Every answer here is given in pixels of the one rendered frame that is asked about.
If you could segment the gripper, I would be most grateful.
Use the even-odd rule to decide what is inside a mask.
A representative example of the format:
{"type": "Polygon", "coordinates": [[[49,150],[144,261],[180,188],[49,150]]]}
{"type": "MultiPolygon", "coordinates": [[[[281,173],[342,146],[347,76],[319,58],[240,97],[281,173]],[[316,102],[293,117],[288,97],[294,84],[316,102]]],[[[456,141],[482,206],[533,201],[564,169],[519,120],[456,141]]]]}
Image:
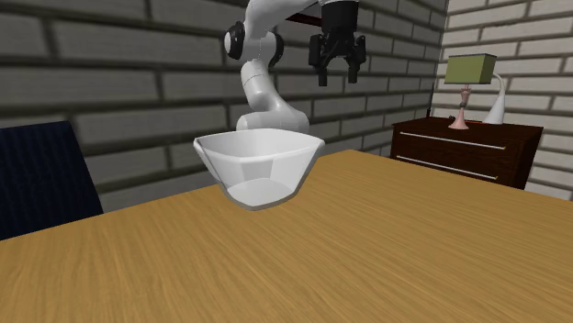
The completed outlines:
{"type": "Polygon", "coordinates": [[[365,36],[354,36],[357,29],[357,2],[324,2],[321,7],[321,34],[309,39],[309,65],[318,76],[319,86],[328,85],[328,65],[337,45],[343,46],[348,64],[348,83],[356,84],[366,61],[365,36]]]}

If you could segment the white square bowl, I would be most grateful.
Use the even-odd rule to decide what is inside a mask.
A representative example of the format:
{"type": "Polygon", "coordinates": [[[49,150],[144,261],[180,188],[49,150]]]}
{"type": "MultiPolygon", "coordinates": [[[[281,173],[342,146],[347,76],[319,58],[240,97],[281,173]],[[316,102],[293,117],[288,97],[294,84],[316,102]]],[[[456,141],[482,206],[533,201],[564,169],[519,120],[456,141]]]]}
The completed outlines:
{"type": "Polygon", "coordinates": [[[194,140],[197,154],[224,195],[249,210],[277,206],[296,195],[324,146],[323,139],[276,128],[194,140]]]}

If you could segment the dark brown chest of drawers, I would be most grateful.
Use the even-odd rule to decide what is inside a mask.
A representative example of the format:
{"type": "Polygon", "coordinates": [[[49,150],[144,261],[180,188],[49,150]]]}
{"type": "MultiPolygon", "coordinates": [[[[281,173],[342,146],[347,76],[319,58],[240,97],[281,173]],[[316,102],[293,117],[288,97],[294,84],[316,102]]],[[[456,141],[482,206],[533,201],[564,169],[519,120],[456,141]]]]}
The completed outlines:
{"type": "Polygon", "coordinates": [[[459,84],[456,117],[430,115],[393,125],[390,157],[517,189],[526,186],[543,129],[506,124],[505,84],[494,72],[497,57],[489,53],[448,58],[446,84],[459,84]],[[500,84],[488,115],[482,121],[465,118],[472,84],[500,84]]]}

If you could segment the dark blue chair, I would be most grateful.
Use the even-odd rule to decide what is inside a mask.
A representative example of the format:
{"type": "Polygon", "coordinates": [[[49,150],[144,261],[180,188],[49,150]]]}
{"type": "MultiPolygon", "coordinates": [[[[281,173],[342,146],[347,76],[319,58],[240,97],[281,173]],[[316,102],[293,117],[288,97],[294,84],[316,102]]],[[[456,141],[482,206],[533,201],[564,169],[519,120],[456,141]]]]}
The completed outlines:
{"type": "Polygon", "coordinates": [[[102,213],[69,121],[0,128],[0,240],[102,213]]]}

